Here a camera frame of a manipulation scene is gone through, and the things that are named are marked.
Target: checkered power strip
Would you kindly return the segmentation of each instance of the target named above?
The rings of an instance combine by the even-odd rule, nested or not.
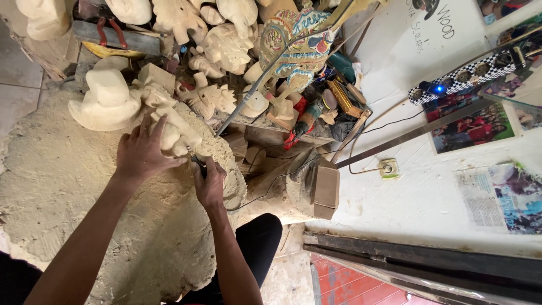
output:
[[[510,74],[515,70],[516,65],[512,60],[512,55],[510,51],[505,50],[479,62],[462,67],[431,83],[446,87],[448,89],[447,94],[449,95]],[[423,92],[419,87],[409,91],[410,102],[414,105],[421,105],[438,98],[434,94]]]

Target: red tile floor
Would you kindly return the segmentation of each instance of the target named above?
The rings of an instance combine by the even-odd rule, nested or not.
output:
[[[312,254],[311,262],[320,284],[314,292],[317,305],[440,305],[416,296],[408,301],[406,291],[321,256]]]

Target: electrical outlet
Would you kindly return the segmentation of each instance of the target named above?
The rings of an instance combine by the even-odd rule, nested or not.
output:
[[[397,160],[389,159],[380,161],[378,164],[380,168],[380,176],[382,179],[393,179],[399,177],[399,166]]]

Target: newspaper clipping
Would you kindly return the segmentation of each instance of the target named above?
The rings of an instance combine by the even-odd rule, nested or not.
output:
[[[482,230],[542,234],[542,183],[514,163],[462,170],[457,188]]]

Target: hand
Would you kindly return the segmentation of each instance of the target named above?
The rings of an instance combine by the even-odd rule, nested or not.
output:
[[[205,165],[207,165],[207,179],[204,180],[198,163],[192,162],[196,196],[206,210],[213,207],[223,207],[224,178],[227,173],[212,157],[207,157]]]
[[[117,150],[116,175],[134,181],[139,186],[160,171],[177,167],[187,161],[186,158],[170,159],[162,155],[160,136],[166,121],[167,115],[163,115],[149,135],[151,115],[147,113],[141,125],[135,127],[131,135],[122,135]]]

